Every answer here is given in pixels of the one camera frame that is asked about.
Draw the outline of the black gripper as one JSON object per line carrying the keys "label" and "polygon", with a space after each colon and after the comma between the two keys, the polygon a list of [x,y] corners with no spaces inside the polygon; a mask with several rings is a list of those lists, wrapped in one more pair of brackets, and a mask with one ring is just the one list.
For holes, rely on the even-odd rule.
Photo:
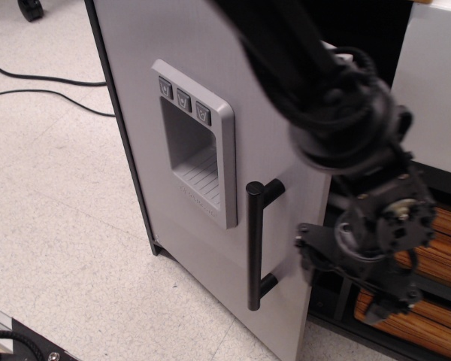
{"label": "black gripper", "polygon": [[352,249],[353,233],[347,223],[334,228],[310,223],[298,225],[295,246],[301,255],[304,279],[315,284],[320,275],[333,272],[369,292],[372,302],[364,323],[375,325],[391,314],[408,314],[423,299],[413,281],[414,268],[400,267],[384,253],[363,254]]}

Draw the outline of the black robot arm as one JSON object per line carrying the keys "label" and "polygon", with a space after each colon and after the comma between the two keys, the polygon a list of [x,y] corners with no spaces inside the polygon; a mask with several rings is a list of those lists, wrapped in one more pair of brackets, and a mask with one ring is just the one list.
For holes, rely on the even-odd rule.
{"label": "black robot arm", "polygon": [[300,157],[347,196],[331,227],[302,223],[296,247],[309,281],[334,272],[373,299],[365,322],[421,301],[416,249],[434,237],[435,202],[401,142],[412,114],[397,105],[371,57],[327,49],[297,1],[216,1]]}

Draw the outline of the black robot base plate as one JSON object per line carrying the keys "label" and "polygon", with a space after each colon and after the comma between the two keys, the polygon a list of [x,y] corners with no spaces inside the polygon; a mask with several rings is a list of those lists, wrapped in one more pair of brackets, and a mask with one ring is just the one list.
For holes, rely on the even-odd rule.
{"label": "black robot base plate", "polygon": [[20,321],[12,321],[12,331],[0,331],[0,360],[80,360]]}

